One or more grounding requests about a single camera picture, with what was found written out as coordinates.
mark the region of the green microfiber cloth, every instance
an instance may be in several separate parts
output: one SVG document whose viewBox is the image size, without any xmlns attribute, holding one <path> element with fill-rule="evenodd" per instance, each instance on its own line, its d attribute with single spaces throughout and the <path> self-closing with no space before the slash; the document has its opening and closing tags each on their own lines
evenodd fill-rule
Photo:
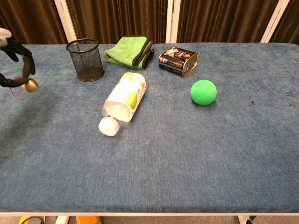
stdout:
<svg viewBox="0 0 299 224">
<path fill-rule="evenodd" d="M 105 51 L 108 63 L 120 64 L 135 69 L 145 69 L 148 57 L 154 53 L 153 42 L 144 35 L 124 36 L 115 47 Z"/>
</svg>

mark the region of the water bottle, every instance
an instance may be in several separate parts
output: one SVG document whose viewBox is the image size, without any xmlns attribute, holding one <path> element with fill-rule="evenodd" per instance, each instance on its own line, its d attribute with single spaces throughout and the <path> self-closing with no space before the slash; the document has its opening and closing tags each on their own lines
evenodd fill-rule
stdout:
<svg viewBox="0 0 299 224">
<path fill-rule="evenodd" d="M 145 90 L 145 79 L 140 72 L 125 72 L 104 102 L 99 130 L 107 136 L 115 136 L 120 127 L 132 119 Z"/>
</svg>

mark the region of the green ball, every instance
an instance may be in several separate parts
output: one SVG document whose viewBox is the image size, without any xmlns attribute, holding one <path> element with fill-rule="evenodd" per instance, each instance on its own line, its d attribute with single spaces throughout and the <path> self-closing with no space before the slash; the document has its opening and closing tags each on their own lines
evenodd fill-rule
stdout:
<svg viewBox="0 0 299 224">
<path fill-rule="evenodd" d="M 191 98 L 196 104 L 209 105 L 216 99 L 216 96 L 216 86 L 209 80 L 199 80 L 191 87 Z"/>
</svg>

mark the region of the brown curtain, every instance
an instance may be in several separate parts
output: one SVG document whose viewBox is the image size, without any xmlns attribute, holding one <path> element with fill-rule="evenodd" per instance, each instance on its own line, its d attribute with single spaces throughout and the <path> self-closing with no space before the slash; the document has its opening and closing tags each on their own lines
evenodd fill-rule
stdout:
<svg viewBox="0 0 299 224">
<path fill-rule="evenodd" d="M 299 45 L 299 1 L 290 0 L 270 42 L 295 43 Z"/>
<path fill-rule="evenodd" d="M 0 1 L 0 27 L 21 44 L 67 43 L 53 0 Z"/>
<path fill-rule="evenodd" d="M 67 0 L 77 38 L 117 43 L 125 35 L 166 38 L 167 0 Z"/>
<path fill-rule="evenodd" d="M 278 0 L 182 0 L 177 42 L 260 42 Z"/>
</svg>

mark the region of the gold ball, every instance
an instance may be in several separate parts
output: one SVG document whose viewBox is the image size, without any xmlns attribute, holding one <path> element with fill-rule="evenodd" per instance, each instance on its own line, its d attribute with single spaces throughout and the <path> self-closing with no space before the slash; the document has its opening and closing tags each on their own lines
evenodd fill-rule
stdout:
<svg viewBox="0 0 299 224">
<path fill-rule="evenodd" d="M 29 81 L 26 84 L 23 84 L 22 88 L 27 92 L 34 92 L 38 90 L 38 84 L 34 79 L 29 78 Z"/>
</svg>

